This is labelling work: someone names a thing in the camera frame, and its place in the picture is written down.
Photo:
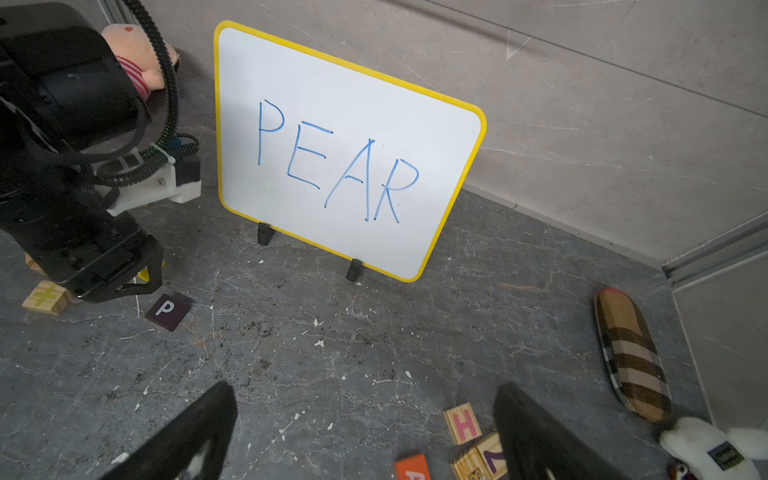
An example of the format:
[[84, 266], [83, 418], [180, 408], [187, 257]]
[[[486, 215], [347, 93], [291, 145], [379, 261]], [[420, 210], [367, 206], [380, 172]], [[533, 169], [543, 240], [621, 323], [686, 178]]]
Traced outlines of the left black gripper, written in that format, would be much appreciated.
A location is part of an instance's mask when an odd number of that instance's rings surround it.
[[[19, 191], [1, 196], [1, 229], [85, 302], [149, 295], [163, 284], [164, 249], [128, 213], [114, 217], [69, 195]], [[136, 278], [145, 267], [149, 283]]]

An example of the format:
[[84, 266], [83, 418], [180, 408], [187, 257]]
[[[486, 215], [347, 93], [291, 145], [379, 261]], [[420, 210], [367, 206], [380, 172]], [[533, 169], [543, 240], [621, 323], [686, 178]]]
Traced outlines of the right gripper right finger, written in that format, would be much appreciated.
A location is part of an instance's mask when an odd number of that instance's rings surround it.
[[498, 388], [493, 418], [511, 479], [626, 477], [514, 383]]

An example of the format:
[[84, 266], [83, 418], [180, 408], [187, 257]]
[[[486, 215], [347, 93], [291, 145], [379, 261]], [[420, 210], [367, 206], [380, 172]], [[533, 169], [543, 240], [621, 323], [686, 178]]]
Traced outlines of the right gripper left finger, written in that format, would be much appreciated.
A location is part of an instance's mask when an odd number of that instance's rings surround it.
[[237, 415], [234, 388], [219, 381], [104, 477], [217, 480]]

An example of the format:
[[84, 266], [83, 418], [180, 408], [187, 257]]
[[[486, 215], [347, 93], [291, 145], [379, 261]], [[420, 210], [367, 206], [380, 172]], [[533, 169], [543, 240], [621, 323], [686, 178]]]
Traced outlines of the dark purple P block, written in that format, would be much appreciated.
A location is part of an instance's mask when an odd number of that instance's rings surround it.
[[162, 294], [147, 310], [144, 318], [173, 332], [190, 312], [194, 301], [181, 293]]

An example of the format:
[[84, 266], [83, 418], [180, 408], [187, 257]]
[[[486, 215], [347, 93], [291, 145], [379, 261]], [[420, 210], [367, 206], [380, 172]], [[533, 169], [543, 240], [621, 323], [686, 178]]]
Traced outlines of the red A letter block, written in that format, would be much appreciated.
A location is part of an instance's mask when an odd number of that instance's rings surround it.
[[394, 464], [396, 480], [430, 480], [427, 460], [424, 454], [411, 455], [397, 460]]

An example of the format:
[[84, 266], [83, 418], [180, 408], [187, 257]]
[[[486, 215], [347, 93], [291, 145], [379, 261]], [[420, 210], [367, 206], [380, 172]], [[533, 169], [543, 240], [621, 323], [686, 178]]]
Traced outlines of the yellow E letter block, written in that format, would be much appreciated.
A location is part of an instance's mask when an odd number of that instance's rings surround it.
[[149, 282], [150, 282], [150, 279], [151, 279], [151, 277], [150, 277], [150, 272], [149, 272], [149, 268], [148, 268], [148, 267], [145, 267], [144, 269], [142, 269], [142, 270], [141, 270], [141, 271], [140, 271], [140, 272], [139, 272], [139, 273], [136, 275], [136, 278], [137, 278], [138, 280], [140, 280], [141, 282], [144, 282], [144, 283], [149, 283]]

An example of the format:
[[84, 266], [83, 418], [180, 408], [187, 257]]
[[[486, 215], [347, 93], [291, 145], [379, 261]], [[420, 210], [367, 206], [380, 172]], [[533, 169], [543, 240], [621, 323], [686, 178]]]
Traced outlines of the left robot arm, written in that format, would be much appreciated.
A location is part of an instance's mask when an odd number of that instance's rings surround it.
[[56, 285], [89, 303], [162, 284], [163, 248], [131, 210], [198, 197], [198, 139], [178, 129], [178, 59], [144, 5], [155, 71], [72, 6], [1, 10], [1, 227]]

